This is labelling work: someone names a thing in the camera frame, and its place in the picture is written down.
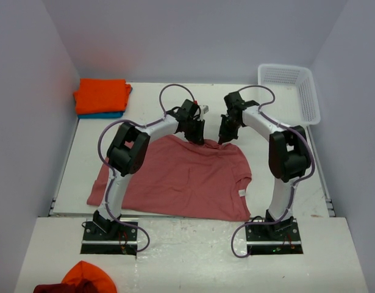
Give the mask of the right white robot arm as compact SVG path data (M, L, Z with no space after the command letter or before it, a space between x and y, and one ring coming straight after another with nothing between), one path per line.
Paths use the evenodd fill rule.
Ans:
M219 144L238 138L240 127L257 131L268 142L268 165L275 177L273 197L266 210L265 235L277 240L286 232L284 221L293 216L292 206L296 188L308 168L315 170L312 152L302 126L285 125L270 118L256 101L244 101L239 92L224 97L227 113L221 116Z

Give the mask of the pink t shirt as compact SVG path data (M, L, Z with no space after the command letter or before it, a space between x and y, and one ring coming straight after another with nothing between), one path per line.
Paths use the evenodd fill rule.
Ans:
M245 196L252 180L238 146L203 145L166 136L151 143L130 180L121 207L139 212L231 222L247 221Z

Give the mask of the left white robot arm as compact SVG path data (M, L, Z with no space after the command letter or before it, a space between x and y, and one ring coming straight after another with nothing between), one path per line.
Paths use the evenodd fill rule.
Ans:
M93 223L97 232L106 240L118 235L121 205L132 175L139 171L144 163L150 143L181 132L195 145L204 144L204 114L209 111L207 105L198 105L186 99L181 107L165 112L165 116L147 125L139 125L130 120L117 120L108 125L98 140L98 156L109 168L109 180L102 203L93 214ZM120 124L104 159L101 143L105 133L114 125Z

